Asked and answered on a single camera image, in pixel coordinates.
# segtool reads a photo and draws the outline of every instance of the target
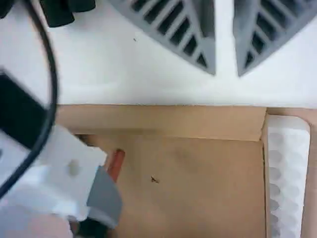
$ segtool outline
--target gray plastic part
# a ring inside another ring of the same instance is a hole
[[[103,167],[99,167],[89,193],[88,217],[114,229],[119,222],[122,199],[112,178]]]
[[[282,47],[317,14],[317,0],[235,0],[239,75]]]
[[[150,37],[215,74],[213,0],[109,0]]]

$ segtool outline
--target white table surface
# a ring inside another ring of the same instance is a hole
[[[58,63],[59,102],[317,107],[317,18],[239,78],[233,0],[215,0],[215,8],[216,76],[163,48],[106,0],[97,0],[90,12],[75,14],[70,25],[48,28]],[[27,18],[16,4],[0,20],[0,65],[47,102],[46,59]]]

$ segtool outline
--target gray plastic grille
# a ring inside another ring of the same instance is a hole
[[[213,0],[109,0],[149,36],[215,74]]]
[[[317,0],[236,0],[239,75],[277,51],[317,14]]]

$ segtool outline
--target brown cardboard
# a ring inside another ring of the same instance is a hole
[[[302,238],[315,238],[317,234],[317,110],[299,108],[269,108],[271,115],[296,116],[311,127],[311,144],[302,221]]]
[[[126,158],[118,237],[265,238],[266,108],[69,106],[58,121]]]
[[[90,143],[126,152],[119,237],[265,238],[260,142],[111,135]]]
[[[72,105],[57,122],[78,134],[142,134],[259,141],[266,108]]]

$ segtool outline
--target small black mark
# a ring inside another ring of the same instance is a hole
[[[151,176],[151,182],[159,183],[159,180]]]

